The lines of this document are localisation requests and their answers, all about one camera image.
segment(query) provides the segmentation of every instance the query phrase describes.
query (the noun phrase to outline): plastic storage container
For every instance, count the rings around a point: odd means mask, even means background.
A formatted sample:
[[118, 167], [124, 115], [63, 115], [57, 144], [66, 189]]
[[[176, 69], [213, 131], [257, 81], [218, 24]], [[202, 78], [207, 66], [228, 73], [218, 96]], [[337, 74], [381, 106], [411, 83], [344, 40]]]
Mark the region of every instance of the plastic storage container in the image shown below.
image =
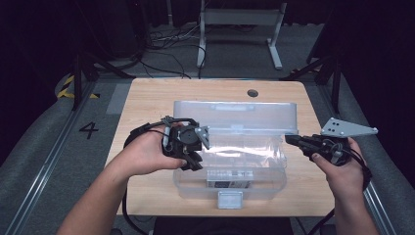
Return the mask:
[[173, 173], [181, 197], [232, 204], [239, 197], [272, 199], [284, 188], [281, 136], [299, 133], [297, 104], [175, 101], [174, 117], [209, 126], [210, 149], [199, 153], [204, 168]]

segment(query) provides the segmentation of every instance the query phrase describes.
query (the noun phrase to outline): wooden table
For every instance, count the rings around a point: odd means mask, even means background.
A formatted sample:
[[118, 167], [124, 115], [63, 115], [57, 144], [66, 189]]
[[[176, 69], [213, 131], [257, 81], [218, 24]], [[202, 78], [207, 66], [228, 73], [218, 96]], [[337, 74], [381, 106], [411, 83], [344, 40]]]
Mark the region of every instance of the wooden table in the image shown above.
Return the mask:
[[[252, 98], [247, 91], [255, 89]], [[303, 85], [295, 81], [183, 80], [137, 78], [132, 84], [107, 163], [122, 150], [129, 132], [173, 115], [175, 100], [292, 102], [298, 105], [300, 135], [319, 133], [320, 125]], [[287, 185], [273, 200], [246, 200], [241, 210], [220, 210], [216, 200], [183, 199], [172, 170], [134, 176], [128, 184], [128, 213], [143, 215], [320, 216], [334, 207], [325, 174], [300, 149], [284, 143]]]

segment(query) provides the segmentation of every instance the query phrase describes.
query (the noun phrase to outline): person's right hand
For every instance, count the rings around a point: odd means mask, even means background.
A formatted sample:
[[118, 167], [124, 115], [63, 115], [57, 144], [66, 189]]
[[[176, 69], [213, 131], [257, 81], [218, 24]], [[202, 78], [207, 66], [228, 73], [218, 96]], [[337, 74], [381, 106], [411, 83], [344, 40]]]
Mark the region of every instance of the person's right hand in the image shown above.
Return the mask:
[[[356, 141], [348, 138], [348, 144], [351, 149], [361, 155], [360, 148]], [[363, 172], [362, 166], [355, 160], [351, 159], [349, 163], [336, 166], [328, 162], [319, 154], [312, 156], [314, 162], [320, 169], [326, 173], [327, 181], [333, 192], [335, 199], [348, 201], [360, 199], [363, 197]]]

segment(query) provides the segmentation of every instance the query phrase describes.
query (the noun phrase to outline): yellow and black tape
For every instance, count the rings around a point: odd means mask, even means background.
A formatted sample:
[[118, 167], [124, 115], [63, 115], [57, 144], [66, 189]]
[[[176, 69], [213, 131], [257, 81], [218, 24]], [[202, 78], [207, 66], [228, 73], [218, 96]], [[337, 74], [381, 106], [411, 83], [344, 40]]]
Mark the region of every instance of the yellow and black tape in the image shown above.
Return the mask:
[[[61, 97], [67, 97], [67, 98], [75, 98], [75, 95], [72, 93], [68, 93], [68, 88], [70, 84], [73, 82], [73, 75], [68, 77], [68, 79], [65, 81], [64, 85], [61, 88], [61, 91], [58, 93], [58, 98]], [[101, 94], [98, 93], [92, 93], [89, 98], [90, 99], [99, 99], [101, 97]]]

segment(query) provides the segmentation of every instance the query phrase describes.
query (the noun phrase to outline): hand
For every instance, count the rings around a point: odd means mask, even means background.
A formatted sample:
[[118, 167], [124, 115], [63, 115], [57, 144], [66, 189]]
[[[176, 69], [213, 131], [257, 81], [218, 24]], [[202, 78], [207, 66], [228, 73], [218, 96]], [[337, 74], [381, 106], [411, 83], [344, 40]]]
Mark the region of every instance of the hand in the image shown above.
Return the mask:
[[152, 130], [154, 131], [148, 131], [134, 139], [115, 157], [115, 161], [121, 162], [127, 177], [148, 174], [159, 169], [176, 169], [186, 164], [184, 160], [166, 157], [162, 153], [161, 133], [164, 133], [164, 126]]
[[[351, 149], [361, 155], [356, 141], [348, 138], [348, 144]], [[335, 166], [318, 154], [314, 154], [312, 157], [317, 166], [326, 173], [335, 199], [347, 201], [363, 197], [362, 167], [355, 159], [351, 159], [347, 164]]]

